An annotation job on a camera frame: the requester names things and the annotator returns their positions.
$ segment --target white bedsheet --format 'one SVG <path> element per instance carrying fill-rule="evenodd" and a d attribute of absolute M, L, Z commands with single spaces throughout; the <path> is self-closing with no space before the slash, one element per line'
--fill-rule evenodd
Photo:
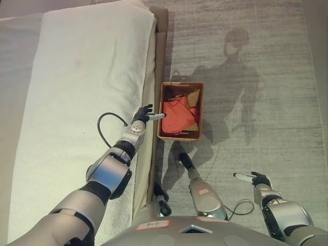
<path fill-rule="evenodd" d="M 138 1 L 44 15 L 16 153 L 9 242 L 84 185 L 86 168 L 106 150 L 98 117 L 110 111 L 130 121 L 141 106 L 154 24 Z M 101 127 L 109 142 L 120 137 L 117 119 Z M 134 177 L 122 197 L 109 202 L 96 244 L 131 224 L 133 191 Z"/>

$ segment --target orange fabric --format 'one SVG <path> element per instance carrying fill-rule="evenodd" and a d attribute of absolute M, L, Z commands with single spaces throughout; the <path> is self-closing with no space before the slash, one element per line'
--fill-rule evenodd
<path fill-rule="evenodd" d="M 198 121 L 198 110 L 190 108 L 187 96 L 163 102 L 163 113 L 166 117 L 162 119 L 162 130 L 166 133 L 179 134 Z"/>

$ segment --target bed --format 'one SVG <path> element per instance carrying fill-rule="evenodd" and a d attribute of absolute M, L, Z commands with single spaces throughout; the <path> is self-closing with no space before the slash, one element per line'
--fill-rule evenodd
<path fill-rule="evenodd" d="M 130 121 L 135 107 L 153 103 L 158 111 L 167 26 L 167 9 L 126 0 L 0 20 L 2 244 L 84 184 L 86 168 L 106 150 L 96 131 L 101 113 Z M 131 165 L 135 180 L 109 203 L 96 244 L 152 199 L 156 126 L 148 125 Z M 112 118 L 102 123 L 110 142 L 121 128 Z"/>

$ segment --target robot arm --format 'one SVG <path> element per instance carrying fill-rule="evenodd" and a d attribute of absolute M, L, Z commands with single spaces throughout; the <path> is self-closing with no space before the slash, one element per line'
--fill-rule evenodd
<path fill-rule="evenodd" d="M 254 201 L 265 220 L 270 235 L 291 246 L 328 245 L 328 233 L 313 225 L 310 215 L 294 201 L 281 197 L 271 188 L 265 175 L 252 172 Z"/>
<path fill-rule="evenodd" d="M 129 166 L 144 140 L 147 121 L 165 117 L 151 114 L 151 108 L 152 105 L 139 108 L 121 139 L 88 168 L 85 186 L 70 193 L 49 215 L 9 245 L 94 245 L 108 200 L 120 197 L 131 178 Z"/>

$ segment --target carpet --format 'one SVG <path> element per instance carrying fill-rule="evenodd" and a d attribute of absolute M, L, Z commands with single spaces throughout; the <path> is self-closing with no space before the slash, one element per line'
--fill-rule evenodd
<path fill-rule="evenodd" d="M 328 171 L 301 0 L 144 2 L 170 13 L 165 80 L 204 83 L 201 140 L 161 141 L 157 150 L 172 215 L 195 214 L 177 158 L 186 151 L 228 207 L 253 200 L 252 185 L 232 174 L 256 171 L 328 230 Z M 259 207 L 232 221 L 268 234 Z"/>

